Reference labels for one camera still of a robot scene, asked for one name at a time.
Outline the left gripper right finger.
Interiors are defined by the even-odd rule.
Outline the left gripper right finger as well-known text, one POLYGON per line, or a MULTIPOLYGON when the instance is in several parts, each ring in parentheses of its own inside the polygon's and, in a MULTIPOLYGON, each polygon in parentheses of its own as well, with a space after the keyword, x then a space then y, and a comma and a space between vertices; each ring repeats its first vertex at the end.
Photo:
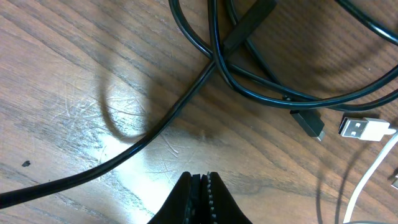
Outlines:
POLYGON ((200 220, 205 224, 252 224, 217 172, 201 177, 200 220))

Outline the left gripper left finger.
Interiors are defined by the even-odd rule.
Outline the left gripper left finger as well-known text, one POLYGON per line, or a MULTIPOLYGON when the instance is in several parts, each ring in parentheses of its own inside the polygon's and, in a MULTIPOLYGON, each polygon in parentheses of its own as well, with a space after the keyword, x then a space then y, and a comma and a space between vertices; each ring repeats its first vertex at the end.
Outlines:
POLYGON ((183 172, 160 210, 148 222, 200 223, 201 175, 183 172))

